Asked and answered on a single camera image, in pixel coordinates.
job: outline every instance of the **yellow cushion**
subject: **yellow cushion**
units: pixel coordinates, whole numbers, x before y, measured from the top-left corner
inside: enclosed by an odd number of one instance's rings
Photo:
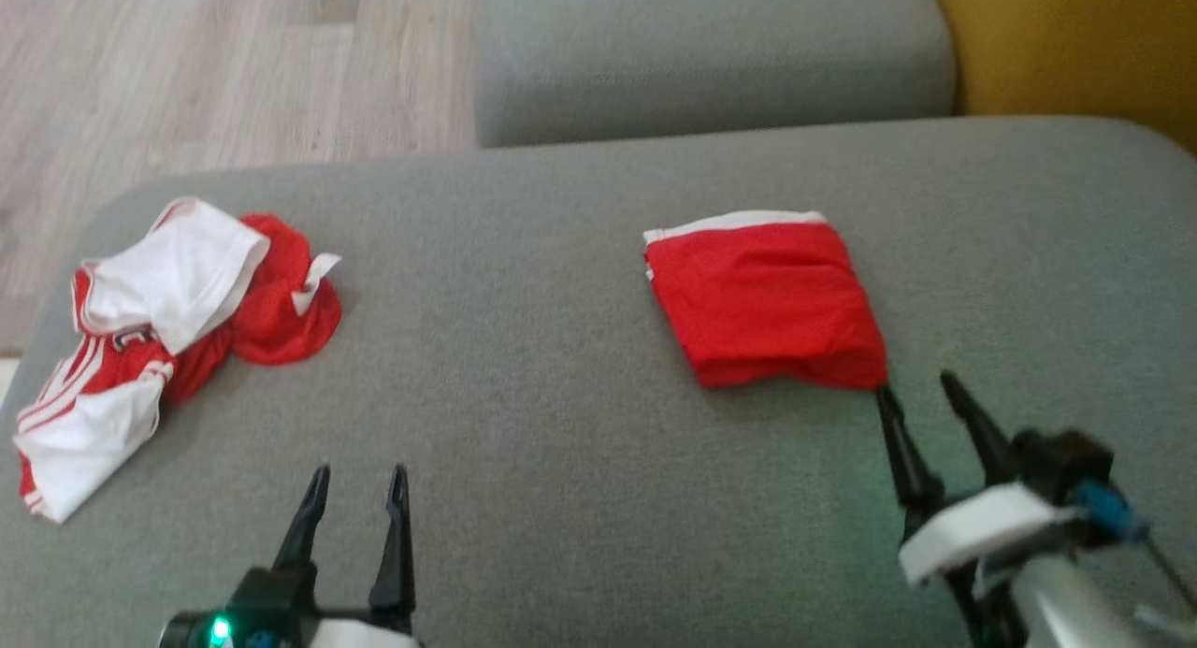
[[[940,0],[964,114],[1132,120],[1197,152],[1197,0]]]

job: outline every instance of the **white stripe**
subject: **white stripe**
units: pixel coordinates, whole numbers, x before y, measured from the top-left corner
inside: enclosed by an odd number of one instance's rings
[[[86,341],[86,337],[81,338],[79,340],[79,346],[75,347],[71,358],[59,361],[59,364],[54,368],[54,373],[50,374],[50,380],[45,382],[45,388],[42,390],[42,394],[37,396],[38,402],[45,402],[47,400],[50,400],[55,395],[62,393],[62,387],[67,383],[67,377],[71,376],[68,368],[72,367],[74,363],[73,358],[79,355]]]
[[[99,373],[99,368],[102,367],[103,363],[104,363],[104,351],[99,350],[95,353],[95,357],[91,359],[91,362],[89,362],[87,365],[83,369],[83,374],[79,375],[79,378],[77,378],[74,383],[71,384],[71,388],[59,394],[59,396],[55,398],[55,400],[53,401],[51,406],[48,406],[41,412],[31,413],[24,419],[17,417],[17,432],[26,432],[30,429],[34,429],[45,422],[57,418],[63,410],[66,410],[69,405],[72,405],[73,401],[77,400],[77,398],[79,396],[79,392],[81,392],[83,387],[85,387],[87,382],[90,382],[91,378],[96,376],[96,373]]]
[[[84,351],[84,357],[83,359],[75,362],[75,358],[79,357],[80,351],[84,350],[84,345],[86,345],[87,347]],[[83,340],[79,343],[79,346],[75,347],[75,352],[72,353],[69,358],[60,363],[60,365],[67,365],[71,368],[66,371],[66,374],[62,375],[63,386],[67,382],[69,382],[72,386],[74,384],[74,375],[83,374],[83,370],[92,361],[95,349],[96,349],[96,338],[85,335]],[[25,417],[34,414],[35,411],[41,411],[43,407],[49,406],[54,400],[56,400],[60,395],[62,395],[63,386],[59,386],[57,388],[55,388],[53,395],[48,394],[47,398],[38,398],[37,402],[34,402],[34,405],[29,405],[25,408],[23,408],[20,412],[17,413],[17,420],[20,422]]]
[[[701,218],[676,228],[664,228],[644,232],[644,243],[705,232],[710,230],[739,230],[761,225],[825,224],[827,218],[818,211],[735,211],[723,216]]]
[[[291,292],[291,302],[296,305],[296,314],[303,316],[308,313],[308,308],[311,307],[311,301],[316,297],[316,291],[320,289],[320,280],[340,261],[341,256],[333,255],[332,253],[321,253],[316,258],[312,258],[311,265],[308,267],[308,277],[303,281],[303,287]]]

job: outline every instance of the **white sleeve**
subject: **white sleeve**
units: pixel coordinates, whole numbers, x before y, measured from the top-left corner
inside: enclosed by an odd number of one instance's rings
[[[269,240],[200,199],[171,201],[123,253],[84,262],[74,319],[95,335],[150,325],[171,355],[236,311]]]

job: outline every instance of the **green led light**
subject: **green led light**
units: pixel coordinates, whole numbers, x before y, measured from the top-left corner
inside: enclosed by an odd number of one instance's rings
[[[232,634],[232,625],[224,618],[217,618],[217,622],[212,623],[212,643],[221,644],[229,635]]]

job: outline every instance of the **gray couch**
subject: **gray couch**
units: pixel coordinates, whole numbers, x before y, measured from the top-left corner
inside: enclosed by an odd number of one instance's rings
[[[964,644],[946,591],[898,568],[871,396],[689,374],[640,232],[746,207],[841,231],[949,484],[979,472],[943,367],[1009,431],[1110,442],[1197,574],[1197,163],[1146,129],[935,120],[169,178],[116,199],[77,255],[187,194],[342,254],[341,328],[306,363],[223,368],[63,527],[25,514],[0,455],[4,646],[150,644],[269,561],[323,461],[318,599],[364,600],[403,461],[431,646]],[[59,283],[5,422],[74,346]],[[1179,611],[1136,552],[1086,565],[1123,611]]]
[[[484,146],[935,117],[935,0],[478,0]]]

